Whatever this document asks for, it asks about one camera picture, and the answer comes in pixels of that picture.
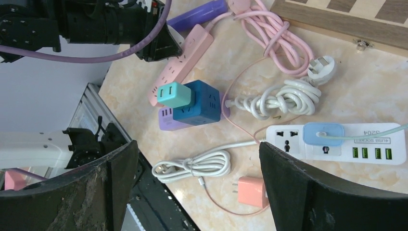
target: blue plug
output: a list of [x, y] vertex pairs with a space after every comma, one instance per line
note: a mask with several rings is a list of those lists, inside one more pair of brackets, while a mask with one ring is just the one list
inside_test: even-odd
[[173, 119], [194, 126], [218, 122], [221, 119], [219, 91], [201, 80], [185, 86], [195, 93], [195, 103], [188, 108], [173, 109]]
[[330, 140], [319, 137], [319, 132], [325, 132], [328, 136], [344, 136], [344, 127], [337, 123], [307, 123], [303, 126], [303, 141], [313, 146], [341, 146], [344, 140]]

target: usb port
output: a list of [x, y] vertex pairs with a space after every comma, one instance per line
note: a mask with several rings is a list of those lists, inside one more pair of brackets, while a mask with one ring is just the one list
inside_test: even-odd
[[353, 148], [353, 158], [358, 158], [358, 148]]
[[393, 154], [391, 153], [391, 148], [386, 148], [385, 149], [385, 158], [387, 160], [392, 160], [393, 159]]
[[369, 157], [369, 151], [367, 148], [362, 148], [363, 150], [363, 158], [367, 159]]
[[375, 158], [376, 159], [381, 159], [381, 148], [376, 148], [375, 149]]

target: beige marble surface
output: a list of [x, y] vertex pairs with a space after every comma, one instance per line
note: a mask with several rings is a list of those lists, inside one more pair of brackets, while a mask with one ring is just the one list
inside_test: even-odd
[[[177, 0], [172, 15], [192, 9], [206, 0]], [[350, 42], [330, 38], [297, 28], [291, 29], [315, 51], [316, 56], [331, 55], [338, 62], [335, 78], [324, 85], [323, 96], [312, 116], [302, 116], [291, 124], [312, 121], [340, 123], [397, 122], [408, 123], [408, 59], [382, 51], [359, 52]], [[212, 31], [215, 41], [186, 81], [201, 79], [225, 91], [230, 82], [251, 62], [261, 58], [263, 49], [250, 40], [238, 22], [226, 19]], [[100, 95], [117, 119], [137, 140], [140, 149], [154, 165], [160, 160], [186, 158], [221, 144], [250, 138], [227, 121], [175, 132], [158, 127], [158, 108], [150, 106], [146, 95], [166, 61], [145, 63], [136, 55], [116, 61], [107, 75]], [[282, 74], [271, 60], [262, 61], [243, 75], [231, 95], [260, 93], [272, 84], [290, 78]], [[276, 121], [259, 122], [249, 113], [232, 110], [231, 119], [249, 131]], [[207, 179], [213, 197], [224, 207], [238, 213], [256, 211], [237, 202], [232, 185], [241, 176], [261, 177], [258, 147], [229, 150], [232, 171], [228, 176]], [[323, 170], [360, 184], [395, 192], [408, 193], [408, 164], [380, 166], [336, 162], [311, 162]], [[270, 210], [254, 217], [237, 217], [218, 209], [205, 195], [197, 179], [168, 185], [196, 224], [205, 231], [275, 230]]]

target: wooden box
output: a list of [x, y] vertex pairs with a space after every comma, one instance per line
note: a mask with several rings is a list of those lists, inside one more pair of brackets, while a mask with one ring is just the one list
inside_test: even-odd
[[408, 0], [275, 0], [292, 25], [408, 56]]

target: white robot part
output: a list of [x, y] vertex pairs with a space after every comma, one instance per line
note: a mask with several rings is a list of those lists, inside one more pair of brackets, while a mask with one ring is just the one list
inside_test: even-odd
[[71, 139], [62, 131], [0, 132], [0, 169], [66, 167], [73, 154]]

